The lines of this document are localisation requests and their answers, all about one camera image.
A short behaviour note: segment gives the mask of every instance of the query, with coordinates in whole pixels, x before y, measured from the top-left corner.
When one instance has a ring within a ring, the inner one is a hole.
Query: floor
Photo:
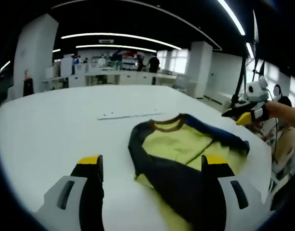
[[[222,105],[221,105],[221,104],[219,104],[219,103],[217,103],[217,102],[215,102],[215,101],[213,101],[213,100],[210,100],[210,99],[207,98],[207,97],[204,97],[203,99],[198,99],[198,101],[201,101],[202,103],[207,104],[208,106],[210,106],[210,107],[216,109],[217,111],[220,111],[220,112],[223,111],[223,109],[222,109]]]

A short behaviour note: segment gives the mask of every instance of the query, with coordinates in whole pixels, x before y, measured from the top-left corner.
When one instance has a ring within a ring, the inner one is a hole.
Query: black ceiling
[[[151,7],[121,0],[87,0],[51,9],[63,2],[67,1],[47,0],[26,4],[24,0],[11,4],[8,0],[3,1],[5,7],[0,7],[0,67],[13,59],[21,27],[43,13],[49,13],[59,22],[54,48],[62,49],[63,52],[73,52],[76,45],[97,44],[98,39],[109,38],[89,36],[60,39],[65,35],[90,32],[143,36],[182,48],[189,48],[192,41],[205,40],[214,49],[218,48],[190,25]],[[253,41],[254,9],[259,31],[260,58],[295,76],[295,6],[292,3],[283,0],[226,0],[246,32],[246,36],[242,37],[217,0],[184,0],[182,3],[164,0],[140,2],[159,5],[160,9],[183,18],[205,32],[223,52],[235,55],[245,54],[245,41]],[[118,45],[154,50],[169,48],[134,38],[113,39],[114,44]]]

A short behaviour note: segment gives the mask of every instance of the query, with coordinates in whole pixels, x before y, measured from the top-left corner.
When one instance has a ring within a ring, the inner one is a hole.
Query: white table
[[[97,120],[104,113],[161,115]],[[164,86],[94,86],[55,90],[23,97],[0,108],[0,160],[22,204],[37,211],[44,193],[77,161],[102,154],[105,230],[166,230],[151,192],[133,180],[128,152],[133,127],[150,118],[189,113],[250,143],[243,174],[268,194],[270,148],[215,109]]]

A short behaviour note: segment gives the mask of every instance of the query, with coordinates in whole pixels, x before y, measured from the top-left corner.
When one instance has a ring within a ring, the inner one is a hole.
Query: ceiling light
[[[161,42],[161,41],[158,41],[158,40],[155,40],[155,39],[152,39],[152,38],[146,38],[146,37],[141,37],[141,36],[136,36],[136,35],[116,34],[116,33],[84,33],[84,34],[63,36],[63,37],[61,37],[61,39],[67,39],[67,38],[73,38],[73,37],[79,37],[79,36],[90,36],[90,35],[121,36],[121,37],[128,37],[128,38],[134,38],[134,39],[143,39],[143,40],[147,40],[147,41],[150,41],[150,42],[160,43],[162,45],[166,45],[168,47],[172,47],[172,48],[177,49],[177,50],[181,50],[180,47],[168,44],[166,42]]]
[[[10,64],[11,63],[11,61],[8,61],[1,69],[0,69],[0,72],[8,65],[8,64]]]
[[[246,46],[248,48],[248,52],[249,52],[249,55],[250,55],[251,59],[254,59],[254,55],[253,55],[253,52],[252,52],[252,48],[251,48],[250,43],[247,42],[246,43]]]
[[[83,46],[76,46],[76,48],[85,48],[85,47],[120,47],[120,48],[129,48],[129,49],[135,49],[135,50],[142,50],[142,51],[149,51],[149,52],[154,52],[156,53],[157,51],[151,50],[151,49],[146,49],[146,48],[141,48],[141,47],[132,47],[132,46],[122,46],[122,45],[83,45]]]
[[[233,20],[233,22],[235,23],[235,25],[237,26],[239,32],[241,35],[245,35],[244,29],[242,27],[242,25],[240,24],[240,22],[238,21],[236,15],[234,14],[234,12],[230,9],[230,7],[228,6],[228,4],[224,1],[224,0],[218,0],[218,2],[221,4],[221,6],[226,10],[226,12],[229,14],[229,16],[231,17],[231,19]]]

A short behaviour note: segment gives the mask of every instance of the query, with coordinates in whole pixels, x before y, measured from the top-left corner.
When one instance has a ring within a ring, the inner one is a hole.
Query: cable
[[[269,94],[271,96],[271,100],[273,101],[272,94],[271,94],[270,90],[267,89],[267,91],[269,92]],[[273,157],[273,159],[278,164],[278,161],[276,160],[276,157],[275,157],[276,150],[277,150],[277,139],[278,139],[278,120],[277,120],[277,118],[275,118],[275,120],[276,120],[276,140],[275,140],[275,144],[274,144],[274,157]]]

